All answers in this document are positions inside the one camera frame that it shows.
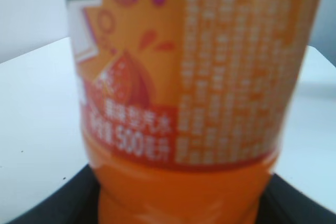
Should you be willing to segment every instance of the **plastic bottle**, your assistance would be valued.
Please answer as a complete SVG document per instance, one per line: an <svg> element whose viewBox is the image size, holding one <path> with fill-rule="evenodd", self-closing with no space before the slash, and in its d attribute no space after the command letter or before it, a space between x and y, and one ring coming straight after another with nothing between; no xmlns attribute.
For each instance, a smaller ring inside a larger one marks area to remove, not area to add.
<svg viewBox="0 0 336 224"><path fill-rule="evenodd" d="M100 224L252 224L318 0L68 0Z"/></svg>

